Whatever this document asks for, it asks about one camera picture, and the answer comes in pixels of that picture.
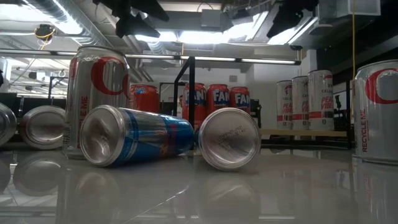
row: orange can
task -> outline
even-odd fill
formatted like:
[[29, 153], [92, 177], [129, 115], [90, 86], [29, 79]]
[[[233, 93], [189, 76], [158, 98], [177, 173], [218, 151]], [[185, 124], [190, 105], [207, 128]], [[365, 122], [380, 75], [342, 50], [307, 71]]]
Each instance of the orange can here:
[[131, 85], [130, 109], [159, 113], [159, 94], [157, 88], [152, 85]]
[[229, 102], [231, 107], [241, 109], [250, 114], [250, 92], [247, 87], [232, 87], [229, 91]]
[[212, 112], [229, 107], [229, 90], [225, 84], [212, 84], [207, 90], [206, 109], [207, 115]]
[[[187, 83], [183, 93], [182, 118], [188, 119], [189, 115], [189, 84]], [[203, 83], [195, 83], [195, 130], [206, 119], [206, 88]]]

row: red can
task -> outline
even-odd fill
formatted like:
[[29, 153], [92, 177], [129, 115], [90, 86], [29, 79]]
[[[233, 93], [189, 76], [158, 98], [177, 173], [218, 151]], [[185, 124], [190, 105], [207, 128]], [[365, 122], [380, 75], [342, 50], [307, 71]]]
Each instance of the red can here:
[[212, 112], [229, 107], [229, 90], [225, 84], [212, 84], [207, 90], [207, 115]]
[[88, 112], [100, 105], [127, 107], [129, 65], [123, 53], [100, 46], [79, 47], [70, 61], [68, 98], [62, 150], [82, 159], [80, 126]]
[[229, 100], [231, 107], [241, 109], [250, 114], [250, 92], [247, 87], [232, 87], [229, 91]]
[[130, 109], [159, 113], [159, 94], [152, 85], [132, 85], [130, 87]]
[[[187, 83], [183, 93], [182, 118], [188, 119], [189, 115], [189, 84]], [[203, 83], [195, 83], [195, 130], [206, 119], [206, 88]]]

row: blue can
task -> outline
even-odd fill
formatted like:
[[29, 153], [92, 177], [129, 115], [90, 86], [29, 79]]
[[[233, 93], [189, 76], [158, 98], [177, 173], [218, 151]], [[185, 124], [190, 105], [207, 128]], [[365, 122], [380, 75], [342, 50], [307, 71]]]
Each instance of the blue can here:
[[81, 150], [101, 167], [181, 154], [193, 145], [193, 128], [184, 119], [102, 105], [81, 125]]

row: table surface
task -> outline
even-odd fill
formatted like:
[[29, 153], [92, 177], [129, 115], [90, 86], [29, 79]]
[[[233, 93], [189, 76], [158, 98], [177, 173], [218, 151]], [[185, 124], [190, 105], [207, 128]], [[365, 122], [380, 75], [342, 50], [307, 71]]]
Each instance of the table surface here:
[[104, 169], [0, 153], [0, 223], [398, 223], [398, 167], [345, 151], [263, 149], [239, 172], [201, 156]]

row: wooden shelf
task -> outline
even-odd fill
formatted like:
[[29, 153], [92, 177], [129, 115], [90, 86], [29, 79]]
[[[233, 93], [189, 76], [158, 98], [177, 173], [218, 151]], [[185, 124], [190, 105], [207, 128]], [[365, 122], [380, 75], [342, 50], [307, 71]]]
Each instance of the wooden shelf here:
[[284, 129], [260, 129], [261, 134], [275, 134], [288, 136], [329, 136], [347, 137], [345, 131], [308, 131], [308, 130], [284, 130]]

